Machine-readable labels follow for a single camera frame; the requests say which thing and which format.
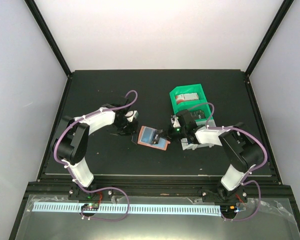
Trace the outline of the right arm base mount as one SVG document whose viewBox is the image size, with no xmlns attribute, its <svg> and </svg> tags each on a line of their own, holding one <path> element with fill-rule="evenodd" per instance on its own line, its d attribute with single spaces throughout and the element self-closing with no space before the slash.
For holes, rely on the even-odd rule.
<svg viewBox="0 0 300 240">
<path fill-rule="evenodd" d="M 244 195 L 245 190 L 242 186 L 235 190 L 227 190 L 223 185 L 204 185 L 201 188 L 202 200 L 205 202 L 214 203 L 247 203 L 247 197 Z"/>
</svg>

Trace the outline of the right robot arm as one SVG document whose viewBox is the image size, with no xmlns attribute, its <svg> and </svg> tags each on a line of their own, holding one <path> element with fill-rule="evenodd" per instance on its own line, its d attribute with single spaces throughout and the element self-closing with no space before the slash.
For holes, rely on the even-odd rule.
<svg viewBox="0 0 300 240">
<path fill-rule="evenodd" d="M 181 110 L 171 117 L 168 130 L 154 131 L 150 143 L 157 145 L 160 140 L 178 140 L 185 149 L 196 149 L 201 145 L 222 147 L 229 159 L 229 167 L 220 180 L 217 195 L 228 202 L 236 195 L 235 189 L 242 186 L 253 171 L 265 165 L 268 160 L 266 148 L 248 132 L 244 123 L 217 127 L 210 125 L 210 117 L 205 124 L 197 124 L 196 120 L 194 113 Z"/>
</svg>

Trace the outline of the green and white card bin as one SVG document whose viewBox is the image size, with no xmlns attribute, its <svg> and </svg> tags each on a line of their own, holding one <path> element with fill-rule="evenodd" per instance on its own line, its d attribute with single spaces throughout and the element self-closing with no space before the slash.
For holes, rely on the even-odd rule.
<svg viewBox="0 0 300 240">
<path fill-rule="evenodd" d="M 187 93 L 197 93 L 199 100 L 185 101 L 177 104 L 175 96 Z M 216 140 L 214 133 L 205 133 L 207 127 L 214 127 L 216 125 L 213 118 L 215 107 L 208 102 L 201 84 L 177 86 L 169 93 L 169 97 L 172 104 L 173 115 L 181 110 L 202 110 L 206 116 L 206 119 L 195 120 L 197 124 L 197 128 L 194 130 L 195 143 L 188 143 L 186 138 L 180 141 L 183 150 L 196 150 L 204 147 L 211 148 L 219 142 Z"/>
</svg>

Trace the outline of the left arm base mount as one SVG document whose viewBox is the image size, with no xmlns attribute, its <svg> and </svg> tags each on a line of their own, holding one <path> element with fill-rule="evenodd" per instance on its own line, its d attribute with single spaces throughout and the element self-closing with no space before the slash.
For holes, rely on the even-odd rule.
<svg viewBox="0 0 300 240">
<path fill-rule="evenodd" d="M 101 204 L 109 200 L 114 193 L 112 188 L 103 189 L 96 192 L 86 192 L 77 184 L 70 185 L 68 199 L 78 201 L 82 205 L 79 207 L 79 214 L 89 220 L 101 209 Z"/>
</svg>

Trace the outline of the blue credit card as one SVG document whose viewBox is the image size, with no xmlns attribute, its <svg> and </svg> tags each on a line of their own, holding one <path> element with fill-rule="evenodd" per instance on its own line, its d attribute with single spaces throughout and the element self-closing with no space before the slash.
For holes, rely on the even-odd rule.
<svg viewBox="0 0 300 240">
<path fill-rule="evenodd" d="M 154 133 L 156 132 L 156 129 L 148 127 L 148 126 L 142 126 L 139 134 L 139 142 L 144 144 L 151 144 L 152 138 Z"/>
</svg>

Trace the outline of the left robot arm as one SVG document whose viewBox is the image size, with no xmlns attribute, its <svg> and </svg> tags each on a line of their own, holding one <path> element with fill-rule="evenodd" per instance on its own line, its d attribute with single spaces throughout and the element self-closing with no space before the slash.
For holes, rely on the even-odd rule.
<svg viewBox="0 0 300 240">
<path fill-rule="evenodd" d="M 136 95 L 130 100 L 125 95 L 86 115 L 64 116 L 60 120 L 51 142 L 52 155 L 57 163 L 68 170 L 73 182 L 81 186 L 79 193 L 85 199 L 93 199 L 98 192 L 97 186 L 92 184 L 94 175 L 85 158 L 89 136 L 108 126 L 112 128 L 110 132 L 116 136 L 133 135 L 138 128 L 138 111 L 130 110 L 130 106 L 137 98 Z"/>
</svg>

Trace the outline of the black credit card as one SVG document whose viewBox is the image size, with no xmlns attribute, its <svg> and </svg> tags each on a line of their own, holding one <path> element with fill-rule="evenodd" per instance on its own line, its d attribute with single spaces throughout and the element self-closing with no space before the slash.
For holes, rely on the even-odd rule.
<svg viewBox="0 0 300 240">
<path fill-rule="evenodd" d="M 151 144 L 158 145 L 158 144 L 160 144 L 160 142 L 164 142 L 165 140 L 166 139 L 164 138 L 164 135 L 162 132 L 155 132 L 151 139 Z"/>
</svg>

